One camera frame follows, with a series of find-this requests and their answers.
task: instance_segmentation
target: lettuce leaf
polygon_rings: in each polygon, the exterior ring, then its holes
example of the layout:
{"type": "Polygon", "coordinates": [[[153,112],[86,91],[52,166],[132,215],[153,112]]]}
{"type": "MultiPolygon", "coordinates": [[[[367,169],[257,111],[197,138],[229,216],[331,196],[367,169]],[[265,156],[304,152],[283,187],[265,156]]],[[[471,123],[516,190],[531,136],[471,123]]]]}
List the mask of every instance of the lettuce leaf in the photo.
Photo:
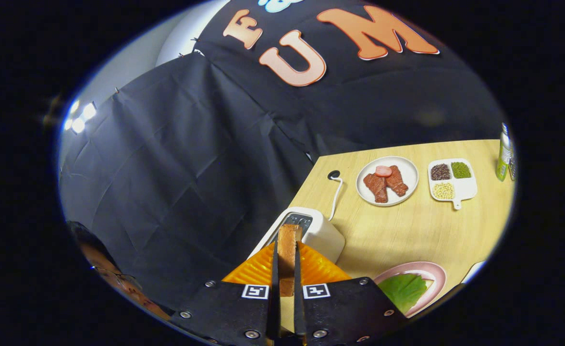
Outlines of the lettuce leaf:
{"type": "Polygon", "coordinates": [[[392,276],[378,286],[401,313],[407,313],[428,289],[425,281],[416,274],[392,276]]]}

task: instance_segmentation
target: toaster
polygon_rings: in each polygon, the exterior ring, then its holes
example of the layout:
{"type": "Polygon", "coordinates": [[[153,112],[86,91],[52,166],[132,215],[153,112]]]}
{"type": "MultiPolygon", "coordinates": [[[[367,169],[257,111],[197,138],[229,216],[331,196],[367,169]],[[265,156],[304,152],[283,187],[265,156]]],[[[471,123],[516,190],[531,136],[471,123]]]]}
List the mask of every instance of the toaster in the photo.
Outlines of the toaster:
{"type": "Polygon", "coordinates": [[[284,224],[300,225],[302,228],[302,243],[336,263],[344,248],[344,236],[319,210],[303,207],[291,207],[283,211],[250,253],[249,258],[273,243],[278,236],[280,226],[284,224]]]}

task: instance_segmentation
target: orange letter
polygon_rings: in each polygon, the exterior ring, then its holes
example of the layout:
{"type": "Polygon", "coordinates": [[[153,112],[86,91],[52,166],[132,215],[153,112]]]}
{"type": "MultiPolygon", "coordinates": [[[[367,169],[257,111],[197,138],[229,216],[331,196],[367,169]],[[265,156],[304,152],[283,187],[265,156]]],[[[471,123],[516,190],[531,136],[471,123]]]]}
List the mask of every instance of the orange letter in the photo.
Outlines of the orange letter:
{"type": "Polygon", "coordinates": [[[331,9],[319,13],[317,19],[320,22],[331,23],[341,29],[359,47],[357,55],[365,61],[382,58],[387,55],[387,49],[374,44],[368,36],[379,40],[385,46],[402,53],[402,45],[397,35],[406,41],[406,48],[415,53],[438,54],[439,50],[427,43],[413,29],[409,28],[394,17],[388,11],[374,6],[364,6],[366,12],[372,18],[359,17],[340,9],[331,9]]]}
{"type": "Polygon", "coordinates": [[[257,25],[256,20],[250,17],[245,17],[249,13],[248,10],[240,10],[233,16],[232,21],[229,22],[223,36],[231,35],[238,40],[245,43],[245,48],[250,49],[254,46],[255,42],[261,37],[263,29],[249,29],[249,26],[257,25]]]}
{"type": "Polygon", "coordinates": [[[323,77],[326,70],[325,60],[315,49],[300,38],[302,33],[291,30],[280,40],[281,46],[291,46],[308,61],[308,69],[304,72],[296,71],[294,68],[278,55],[278,49],[270,48],[259,58],[261,65],[266,65],[274,71],[278,77],[292,86],[307,86],[323,77]]]}

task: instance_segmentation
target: white tray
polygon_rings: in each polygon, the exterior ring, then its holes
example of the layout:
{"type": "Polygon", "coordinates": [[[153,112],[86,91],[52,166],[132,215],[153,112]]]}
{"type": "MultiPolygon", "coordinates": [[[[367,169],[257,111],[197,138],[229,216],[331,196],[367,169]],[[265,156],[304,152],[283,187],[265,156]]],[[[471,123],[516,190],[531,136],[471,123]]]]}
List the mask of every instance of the white tray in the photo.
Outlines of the white tray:
{"type": "Polygon", "coordinates": [[[436,199],[437,201],[452,201],[456,210],[460,210],[462,208],[462,200],[471,199],[477,194],[477,180],[475,179],[473,166],[471,166],[471,163],[468,162],[468,160],[465,160],[463,158],[444,159],[430,162],[430,164],[428,165],[428,182],[430,182],[430,195],[432,195],[432,198],[436,199]],[[468,169],[471,171],[471,177],[461,179],[454,177],[454,172],[451,169],[452,162],[462,162],[467,165],[468,169]],[[432,176],[430,174],[432,167],[436,166],[437,164],[443,163],[447,164],[447,167],[449,167],[449,175],[451,175],[451,179],[432,180],[432,176]],[[436,184],[444,183],[451,183],[454,186],[454,199],[440,199],[435,197],[434,192],[432,191],[434,189],[434,186],[436,184]]]}
{"type": "Polygon", "coordinates": [[[355,181],[355,189],[357,189],[357,193],[359,193],[360,197],[364,199],[364,201],[373,204],[375,206],[380,207],[388,207],[394,206],[398,203],[403,202],[405,199],[410,197],[415,191],[417,187],[417,182],[419,181],[419,171],[417,171],[417,167],[413,164],[409,159],[401,158],[400,156],[385,156],[384,158],[378,158],[373,162],[370,162],[357,175],[357,179],[355,181]],[[374,194],[370,189],[364,184],[364,177],[368,175],[368,173],[374,173],[377,166],[393,166],[396,165],[400,170],[400,175],[402,175],[402,180],[406,186],[408,186],[408,190],[406,194],[402,197],[399,197],[392,189],[387,188],[387,203],[377,203],[374,200],[374,194]]]}

